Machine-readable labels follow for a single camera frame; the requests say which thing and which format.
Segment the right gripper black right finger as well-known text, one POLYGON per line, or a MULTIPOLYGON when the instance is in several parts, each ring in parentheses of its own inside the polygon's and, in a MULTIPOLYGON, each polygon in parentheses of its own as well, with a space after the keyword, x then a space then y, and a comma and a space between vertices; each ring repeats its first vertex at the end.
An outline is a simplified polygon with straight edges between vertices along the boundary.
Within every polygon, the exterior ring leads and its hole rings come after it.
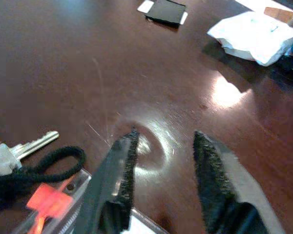
POLYGON ((193 159, 207 234, 286 234, 260 184, 224 143, 196 131, 193 159))

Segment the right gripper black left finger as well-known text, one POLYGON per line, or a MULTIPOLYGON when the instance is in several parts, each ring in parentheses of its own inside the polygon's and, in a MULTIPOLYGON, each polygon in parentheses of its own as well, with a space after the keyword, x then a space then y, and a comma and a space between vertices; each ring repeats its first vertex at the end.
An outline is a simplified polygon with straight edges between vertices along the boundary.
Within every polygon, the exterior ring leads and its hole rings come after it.
POLYGON ((138 142, 132 127, 113 143, 83 195, 74 234, 121 234, 129 228, 138 142))

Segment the clear pouch with orange tag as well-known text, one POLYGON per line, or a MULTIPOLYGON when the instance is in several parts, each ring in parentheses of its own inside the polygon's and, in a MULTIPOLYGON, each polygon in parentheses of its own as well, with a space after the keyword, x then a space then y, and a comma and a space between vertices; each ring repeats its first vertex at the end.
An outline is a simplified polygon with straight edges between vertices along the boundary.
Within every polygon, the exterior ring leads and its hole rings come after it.
MULTIPOLYGON (((42 183, 27 202, 32 213, 11 234, 74 234, 83 195, 92 179, 84 169, 55 188, 42 183)), ((121 234, 169 234, 133 206, 129 228, 121 234)))

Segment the silver key with grey head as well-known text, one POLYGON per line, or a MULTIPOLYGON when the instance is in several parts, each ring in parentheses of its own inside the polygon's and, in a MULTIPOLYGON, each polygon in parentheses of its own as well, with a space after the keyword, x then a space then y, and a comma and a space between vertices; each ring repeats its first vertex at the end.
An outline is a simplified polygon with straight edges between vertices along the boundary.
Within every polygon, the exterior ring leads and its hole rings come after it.
POLYGON ((9 147, 5 143, 0 144, 0 176, 11 174, 22 167, 21 160, 38 149, 44 147, 60 136, 57 131, 49 131, 41 138, 25 144, 9 147))

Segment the dark brown wooden table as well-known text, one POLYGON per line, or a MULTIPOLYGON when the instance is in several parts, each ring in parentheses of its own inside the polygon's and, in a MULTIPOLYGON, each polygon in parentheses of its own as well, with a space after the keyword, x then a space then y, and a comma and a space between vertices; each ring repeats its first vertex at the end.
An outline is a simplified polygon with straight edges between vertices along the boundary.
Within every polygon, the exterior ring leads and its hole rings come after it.
POLYGON ((230 56, 207 35, 247 11, 237 0, 176 0, 188 11, 177 29, 146 19, 142 1, 0 0, 0 142, 56 130, 23 163, 78 145, 93 172, 135 126, 135 207, 172 234, 202 234, 199 130, 234 151, 293 234, 293 76, 230 56))

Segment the white paper bag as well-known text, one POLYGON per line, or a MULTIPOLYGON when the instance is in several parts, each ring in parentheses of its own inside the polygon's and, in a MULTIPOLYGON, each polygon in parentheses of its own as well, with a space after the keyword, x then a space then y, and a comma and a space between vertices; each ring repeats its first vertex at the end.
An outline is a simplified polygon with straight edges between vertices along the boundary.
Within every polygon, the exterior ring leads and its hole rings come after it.
POLYGON ((263 13, 248 11, 220 20, 207 34, 225 53, 268 67, 293 45, 293 28, 263 13))

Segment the black flat card white-edged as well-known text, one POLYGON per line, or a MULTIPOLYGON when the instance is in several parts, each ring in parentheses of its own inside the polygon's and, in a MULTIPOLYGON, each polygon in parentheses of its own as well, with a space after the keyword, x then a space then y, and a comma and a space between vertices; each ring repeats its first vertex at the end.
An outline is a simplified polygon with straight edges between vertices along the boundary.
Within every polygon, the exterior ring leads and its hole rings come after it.
POLYGON ((152 21, 176 26, 183 25, 188 17, 186 6, 172 0, 144 0, 137 11, 152 21))

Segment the white paper sheet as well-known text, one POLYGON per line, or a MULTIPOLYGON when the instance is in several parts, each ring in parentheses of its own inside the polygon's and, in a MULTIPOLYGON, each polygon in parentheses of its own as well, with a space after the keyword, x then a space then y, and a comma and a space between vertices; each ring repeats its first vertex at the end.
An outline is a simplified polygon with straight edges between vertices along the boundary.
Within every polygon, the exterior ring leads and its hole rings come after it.
POLYGON ((266 7, 277 8, 293 12, 293 0, 235 0, 244 7, 255 11, 264 12, 266 7))

